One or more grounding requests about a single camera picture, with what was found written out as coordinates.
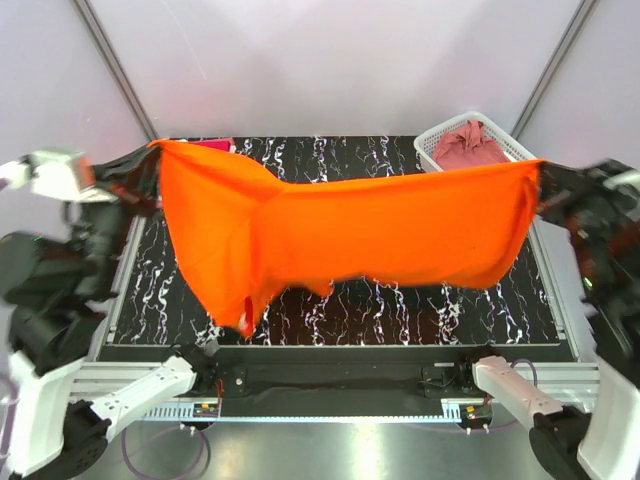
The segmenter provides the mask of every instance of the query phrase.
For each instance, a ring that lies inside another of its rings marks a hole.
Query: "grey floor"
[[[508,421],[499,415],[496,424]],[[130,451],[167,428],[164,423],[132,425]],[[440,480],[457,478],[545,480],[531,453],[526,431],[467,437],[454,426],[385,424],[219,424],[206,431],[212,458],[205,480]],[[133,457],[147,475],[173,478],[193,462],[198,444],[184,431],[158,439]],[[122,462],[120,438],[82,480],[135,479]]]

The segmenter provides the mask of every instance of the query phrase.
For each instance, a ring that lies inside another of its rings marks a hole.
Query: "plastic basket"
[[[486,116],[479,112],[467,112],[453,117],[451,120],[447,120],[427,130],[419,137],[416,137],[413,145],[420,154],[420,165],[425,172],[442,170],[442,168],[434,162],[433,158],[431,158],[440,138],[442,138],[445,132],[454,132],[458,128],[466,125],[469,120],[479,120],[484,123],[484,134],[498,142],[512,162],[536,158],[531,152],[516,142],[511,135],[502,130]]]

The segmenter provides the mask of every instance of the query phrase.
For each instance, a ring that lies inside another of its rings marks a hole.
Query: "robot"
[[[67,242],[25,232],[0,240],[0,295],[15,305],[8,343],[19,400],[9,405],[11,436],[0,441],[13,480],[80,475],[155,405],[215,385],[215,352],[187,345],[122,390],[68,403],[104,318],[93,305],[117,296],[111,286],[129,227],[159,208],[159,148],[97,166],[81,152],[48,149],[0,167],[0,189],[30,183],[33,193],[63,202],[70,225]],[[76,220],[72,203],[81,207]],[[632,478],[640,463],[639,203],[640,172],[614,160],[584,170],[542,167],[538,214],[569,231],[584,301],[596,311],[589,318],[600,371],[593,414],[549,397],[490,346],[467,351],[452,372],[457,388],[492,396],[528,429],[554,478]]]

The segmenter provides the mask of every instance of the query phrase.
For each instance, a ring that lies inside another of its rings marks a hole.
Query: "white vein pattern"
[[[236,139],[236,146],[238,153],[293,183],[420,171],[413,137],[245,138]],[[463,221],[464,212],[451,215]],[[527,241],[510,272],[488,290],[406,288],[364,279],[338,283],[326,298],[289,288],[265,310],[255,336],[245,340],[216,327],[191,293],[160,213],[147,222],[114,343],[202,344],[211,338],[254,345],[451,345],[555,343],[558,334]]]

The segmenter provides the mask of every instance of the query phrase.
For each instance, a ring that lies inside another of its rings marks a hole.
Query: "pink cloth in basket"
[[[464,127],[442,135],[433,160],[443,170],[509,161],[498,142],[484,135],[484,123],[478,120],[469,120]]]

